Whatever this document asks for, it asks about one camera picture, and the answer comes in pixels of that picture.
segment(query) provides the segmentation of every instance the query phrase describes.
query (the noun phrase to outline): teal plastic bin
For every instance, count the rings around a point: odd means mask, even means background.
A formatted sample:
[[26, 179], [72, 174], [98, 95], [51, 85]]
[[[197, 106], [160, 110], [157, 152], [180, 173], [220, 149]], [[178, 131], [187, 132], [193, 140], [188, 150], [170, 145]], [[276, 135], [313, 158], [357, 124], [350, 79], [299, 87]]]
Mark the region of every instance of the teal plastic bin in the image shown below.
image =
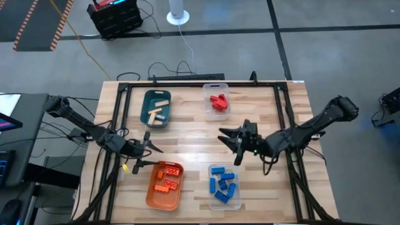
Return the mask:
[[[149, 111], [154, 110], [156, 108], [156, 103], [168, 100], [169, 104], [166, 106], [161, 106], [162, 112], [158, 113], [158, 115], [165, 116], [165, 119], [162, 121], [162, 124], [148, 124], [149, 121]], [[140, 121], [147, 125], [150, 128], [165, 128], [168, 125], [169, 120], [169, 110], [171, 108], [171, 93], [169, 91], [162, 90], [149, 90], [144, 94], [142, 112], [140, 114]]]

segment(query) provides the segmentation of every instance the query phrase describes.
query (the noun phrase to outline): wooden tabletop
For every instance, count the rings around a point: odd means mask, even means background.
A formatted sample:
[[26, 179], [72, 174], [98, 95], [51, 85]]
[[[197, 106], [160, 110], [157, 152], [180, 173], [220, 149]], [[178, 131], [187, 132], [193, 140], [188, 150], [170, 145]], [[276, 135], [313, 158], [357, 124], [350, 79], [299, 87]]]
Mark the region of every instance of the wooden tabletop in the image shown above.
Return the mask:
[[[312, 118], [311, 107], [303, 82], [288, 82], [291, 104], [296, 122], [301, 124]], [[118, 82], [104, 82], [95, 123], [110, 120], [114, 111]], [[150, 129], [140, 120], [144, 93], [150, 89], [168, 90], [172, 94], [170, 121], [167, 128]], [[231, 115], [226, 121], [207, 122], [204, 116], [203, 90], [201, 87], [138, 87], [132, 91], [127, 128], [128, 138], [142, 139], [145, 131], [151, 132], [153, 143], [165, 153], [153, 152], [146, 158], [150, 161], [171, 161], [184, 167], [181, 200], [175, 211], [151, 209], [146, 205], [146, 192], [152, 166], [141, 168], [139, 174], [119, 173], [112, 223], [273, 223], [296, 222], [289, 174], [285, 155], [272, 167], [269, 175], [262, 173], [259, 157], [247, 152], [238, 168], [242, 206], [237, 211], [213, 211], [209, 208], [210, 164], [233, 164], [235, 155], [217, 139], [218, 128], [237, 128], [245, 119], [258, 123], [258, 132], [263, 137], [280, 129], [274, 92], [271, 87], [230, 87]], [[124, 96], [119, 110], [117, 128], [120, 127]], [[318, 142], [310, 146], [318, 151]], [[77, 209], [80, 215], [89, 203], [94, 165], [99, 152], [95, 143], [89, 144], [82, 170], [81, 200]], [[104, 153], [96, 170], [94, 194], [98, 190]], [[304, 165], [311, 192], [334, 218], [338, 217], [324, 161], [305, 151]], [[128, 162], [133, 168], [133, 160]], [[303, 194], [303, 216], [306, 207]], [[101, 218], [105, 217], [108, 193], [106, 193]]]

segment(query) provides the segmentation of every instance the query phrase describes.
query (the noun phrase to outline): clear plastic container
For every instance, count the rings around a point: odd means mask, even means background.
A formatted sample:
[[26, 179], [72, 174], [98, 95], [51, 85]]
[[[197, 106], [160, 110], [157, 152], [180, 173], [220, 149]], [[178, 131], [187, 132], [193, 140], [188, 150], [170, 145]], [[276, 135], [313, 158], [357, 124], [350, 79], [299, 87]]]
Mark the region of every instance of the clear plastic container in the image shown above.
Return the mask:
[[202, 93], [204, 96], [204, 110], [206, 113], [206, 119], [208, 121], [222, 121], [229, 117], [231, 113], [231, 105], [228, 103], [227, 109], [220, 112], [213, 108], [213, 102], [210, 101], [211, 96], [219, 96], [224, 94], [226, 100], [229, 102], [229, 87], [225, 83], [216, 84], [205, 84], [202, 87]]
[[[238, 209], [240, 209], [240, 207], [242, 205], [242, 202], [240, 200], [239, 173], [237, 172], [238, 169], [236, 168], [236, 166], [233, 166], [232, 164], [212, 164], [212, 165], [210, 165], [208, 167], [208, 177], [209, 178], [215, 178], [216, 191], [221, 191], [220, 188], [219, 188], [219, 184], [218, 184], [218, 181], [221, 179], [221, 175], [220, 174], [212, 175], [211, 174], [211, 169], [212, 168], [220, 168], [220, 167], [224, 167], [225, 168], [225, 173], [234, 173], [235, 174], [235, 178], [234, 179], [225, 180], [228, 187], [229, 187], [229, 185], [231, 183], [235, 183], [236, 184], [235, 192], [233, 194], [233, 197], [230, 198], [229, 201], [226, 204], [224, 204], [220, 200], [216, 199], [214, 197], [215, 193], [211, 193], [210, 192], [210, 194], [209, 194], [209, 197], [210, 197], [209, 206], [210, 206], [210, 208], [212, 210], [238, 210]], [[221, 192], [226, 195], [228, 193], [228, 190], [221, 191]]]

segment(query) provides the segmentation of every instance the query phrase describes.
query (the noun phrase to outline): orange plastic tray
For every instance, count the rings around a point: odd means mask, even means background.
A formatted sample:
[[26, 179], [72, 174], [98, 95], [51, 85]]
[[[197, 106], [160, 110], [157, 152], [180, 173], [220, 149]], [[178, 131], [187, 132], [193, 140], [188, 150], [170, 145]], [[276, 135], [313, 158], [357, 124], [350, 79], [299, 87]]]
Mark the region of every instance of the orange plastic tray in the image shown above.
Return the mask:
[[[161, 209], [172, 211], [179, 205], [179, 198], [181, 197], [181, 187], [183, 180], [183, 167], [175, 162], [158, 161], [158, 165], [154, 165], [151, 172], [149, 188], [147, 189], [146, 204], [154, 209]], [[178, 176], [171, 176], [166, 174], [166, 167], [171, 166], [179, 168]], [[157, 178], [158, 171], [163, 171], [164, 176], [162, 179]], [[154, 190], [155, 185], [164, 185], [165, 180], [170, 180], [177, 183], [177, 189], [169, 189], [168, 193], [159, 192]]]

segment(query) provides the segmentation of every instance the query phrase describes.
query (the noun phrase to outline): computer monitor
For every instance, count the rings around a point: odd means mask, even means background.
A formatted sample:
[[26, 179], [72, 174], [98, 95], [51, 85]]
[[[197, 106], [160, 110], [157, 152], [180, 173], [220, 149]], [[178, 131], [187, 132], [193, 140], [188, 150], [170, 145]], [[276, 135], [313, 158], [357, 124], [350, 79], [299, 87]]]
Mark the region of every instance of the computer monitor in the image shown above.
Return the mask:
[[0, 132], [21, 128], [22, 126], [23, 124], [18, 120], [6, 116], [0, 112]]

